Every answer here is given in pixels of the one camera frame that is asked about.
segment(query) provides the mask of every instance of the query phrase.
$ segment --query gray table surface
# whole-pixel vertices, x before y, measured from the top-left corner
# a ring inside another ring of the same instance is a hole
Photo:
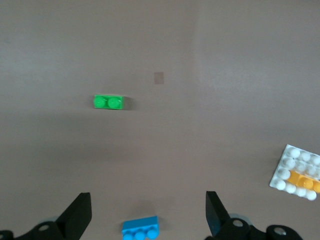
[[[269,181],[286,144],[320,154],[319,66],[318,0],[1,0],[0,229],[90,192],[83,240],[153,215],[159,240],[202,240],[210,190],[318,240],[320,200]]]

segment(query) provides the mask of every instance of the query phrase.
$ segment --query white lego plate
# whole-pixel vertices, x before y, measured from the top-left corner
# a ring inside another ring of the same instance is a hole
[[[317,198],[315,191],[295,186],[287,181],[291,175],[290,170],[314,180],[320,180],[320,155],[287,145],[269,184],[270,187],[280,191],[310,201],[315,200]]]

